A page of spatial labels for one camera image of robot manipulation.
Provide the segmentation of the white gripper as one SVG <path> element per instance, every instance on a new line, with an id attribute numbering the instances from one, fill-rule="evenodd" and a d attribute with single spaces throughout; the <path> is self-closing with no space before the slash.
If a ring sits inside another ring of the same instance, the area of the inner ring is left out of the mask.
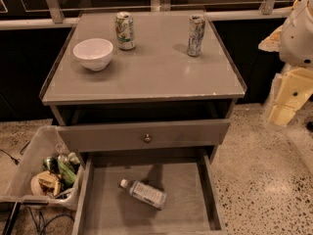
<path id="1" fill-rule="evenodd" d="M 265 52 L 279 52 L 280 59 L 296 68 L 282 76 L 268 121 L 287 125 L 313 95 L 313 0 L 299 1 L 283 26 L 258 44 Z"/>

